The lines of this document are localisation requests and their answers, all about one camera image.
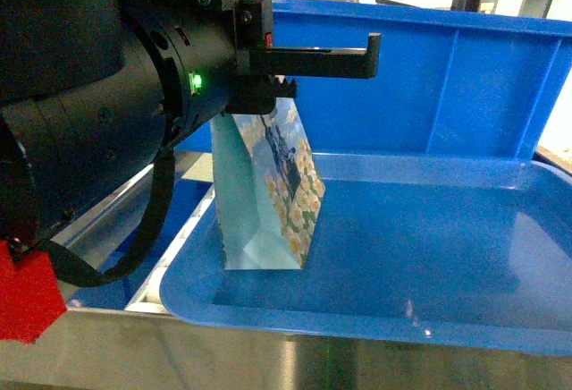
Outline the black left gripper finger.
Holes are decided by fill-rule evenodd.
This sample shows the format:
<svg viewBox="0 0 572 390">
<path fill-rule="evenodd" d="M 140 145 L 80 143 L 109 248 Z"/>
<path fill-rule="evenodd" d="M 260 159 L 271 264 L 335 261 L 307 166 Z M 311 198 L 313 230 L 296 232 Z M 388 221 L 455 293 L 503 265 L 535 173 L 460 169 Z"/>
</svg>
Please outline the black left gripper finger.
<svg viewBox="0 0 572 390">
<path fill-rule="evenodd" d="M 295 80 L 280 80 L 273 76 L 255 78 L 250 89 L 254 96 L 260 99 L 296 98 L 298 95 L 298 85 Z"/>
<path fill-rule="evenodd" d="M 379 65 L 381 34 L 366 48 L 269 47 L 249 52 L 249 72 L 318 78 L 372 79 Z"/>
</svg>

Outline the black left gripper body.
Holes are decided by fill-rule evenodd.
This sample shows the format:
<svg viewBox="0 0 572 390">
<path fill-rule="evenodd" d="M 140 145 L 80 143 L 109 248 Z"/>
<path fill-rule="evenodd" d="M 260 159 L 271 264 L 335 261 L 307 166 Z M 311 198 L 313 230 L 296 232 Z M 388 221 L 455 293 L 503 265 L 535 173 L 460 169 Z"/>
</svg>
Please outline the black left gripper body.
<svg viewBox="0 0 572 390">
<path fill-rule="evenodd" d="M 164 118 L 160 155 L 220 113 L 269 114 L 279 98 L 250 87 L 249 52 L 266 49 L 270 0 L 242 0 L 236 10 L 210 11 L 190 0 L 121 0 L 122 21 L 145 49 L 160 86 Z"/>
</svg>

